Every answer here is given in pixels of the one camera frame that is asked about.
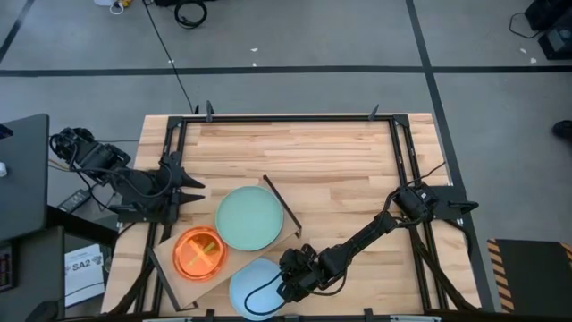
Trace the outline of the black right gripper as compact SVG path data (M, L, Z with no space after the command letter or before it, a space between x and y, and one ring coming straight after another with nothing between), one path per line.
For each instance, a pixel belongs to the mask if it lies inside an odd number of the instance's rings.
M305 299L317 286L320 270L315 262L317 253L309 244L300 249L287 249L279 260L282 281L278 294L286 303Z

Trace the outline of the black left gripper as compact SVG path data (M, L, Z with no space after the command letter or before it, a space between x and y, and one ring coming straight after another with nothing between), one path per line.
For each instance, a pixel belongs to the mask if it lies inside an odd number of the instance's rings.
M162 213L168 203L166 216L166 223L168 225L173 225L177 222L180 206L201 200L205 197L204 195L188 194L181 191L176 191L170 196L172 186L198 189L205 188L203 183L198 182L187 174L181 165L181 158L181 152L172 152L170 156L168 156L168 167L170 171L156 172L156 192L159 196L155 198L153 212L155 214Z

